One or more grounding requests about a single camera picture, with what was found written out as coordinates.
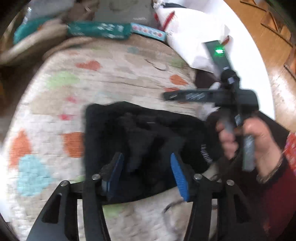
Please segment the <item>person right hand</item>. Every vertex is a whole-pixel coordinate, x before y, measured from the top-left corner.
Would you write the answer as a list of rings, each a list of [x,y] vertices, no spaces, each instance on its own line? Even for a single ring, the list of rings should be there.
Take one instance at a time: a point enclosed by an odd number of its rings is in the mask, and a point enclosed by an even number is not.
[[[238,150],[235,135],[227,131],[221,121],[216,124],[216,130],[225,157],[229,160],[234,158]],[[260,179],[266,182],[282,163],[282,151],[274,141],[269,127],[259,118],[248,118],[244,121],[242,131],[238,130],[236,133],[254,137],[255,166]]]

